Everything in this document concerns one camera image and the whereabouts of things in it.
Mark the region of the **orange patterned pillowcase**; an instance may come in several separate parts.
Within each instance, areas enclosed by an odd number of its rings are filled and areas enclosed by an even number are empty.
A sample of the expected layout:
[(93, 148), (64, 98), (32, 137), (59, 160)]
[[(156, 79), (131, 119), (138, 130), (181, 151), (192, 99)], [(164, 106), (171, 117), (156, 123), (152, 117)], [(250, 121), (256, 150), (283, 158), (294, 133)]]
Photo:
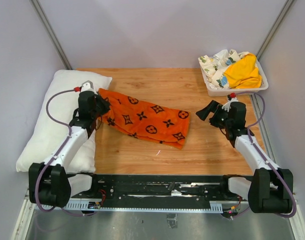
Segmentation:
[(190, 113), (138, 100), (119, 92), (100, 88), (109, 103), (103, 123), (130, 137), (182, 149), (190, 125)]

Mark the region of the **white pillow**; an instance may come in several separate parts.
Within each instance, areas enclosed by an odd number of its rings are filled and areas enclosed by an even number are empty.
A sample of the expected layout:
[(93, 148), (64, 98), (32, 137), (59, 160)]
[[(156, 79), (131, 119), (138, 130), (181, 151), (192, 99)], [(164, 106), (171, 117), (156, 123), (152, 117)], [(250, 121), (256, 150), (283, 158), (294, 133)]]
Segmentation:
[(33, 135), (16, 161), (17, 172), (27, 172), (31, 164), (41, 163), (59, 148), (68, 135), (68, 128), (51, 118), (69, 123), (74, 110), (78, 108), (79, 94), (66, 92), (55, 96), (56, 93), (79, 87), (86, 81), (91, 81), (96, 91), (107, 90), (112, 80), (110, 76), (94, 72), (58, 70), (45, 94)]

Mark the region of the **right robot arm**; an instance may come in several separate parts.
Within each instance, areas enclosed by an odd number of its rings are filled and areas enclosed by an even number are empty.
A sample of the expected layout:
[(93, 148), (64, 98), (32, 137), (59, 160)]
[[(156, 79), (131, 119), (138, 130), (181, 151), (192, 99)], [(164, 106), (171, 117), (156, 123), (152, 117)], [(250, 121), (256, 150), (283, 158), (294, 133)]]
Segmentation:
[(293, 174), (274, 163), (259, 146), (249, 127), (246, 127), (247, 107), (232, 98), (225, 104), (212, 100), (205, 108), (196, 112), (202, 121), (209, 118), (211, 126), (224, 131), (226, 139), (244, 157), (253, 172), (251, 180), (237, 175), (226, 177), (219, 187), (219, 195), (231, 200), (239, 195), (248, 201), (254, 213), (272, 213), (284, 218), (296, 214), (293, 195)]

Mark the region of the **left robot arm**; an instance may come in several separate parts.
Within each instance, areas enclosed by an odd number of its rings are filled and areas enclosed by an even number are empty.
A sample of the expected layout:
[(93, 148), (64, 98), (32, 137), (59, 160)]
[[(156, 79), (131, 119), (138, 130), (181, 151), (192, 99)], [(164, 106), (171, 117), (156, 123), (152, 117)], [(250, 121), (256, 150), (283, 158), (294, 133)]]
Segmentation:
[(96, 91), (81, 87), (78, 92), (78, 108), (69, 123), (63, 123), (68, 133), (61, 145), (41, 163), (33, 163), (28, 170), (29, 199), (43, 212), (64, 208), (70, 198), (83, 193), (89, 198), (99, 194), (97, 177), (91, 173), (77, 173), (68, 176), (66, 169), (80, 147), (97, 130), (97, 122), (110, 109)]

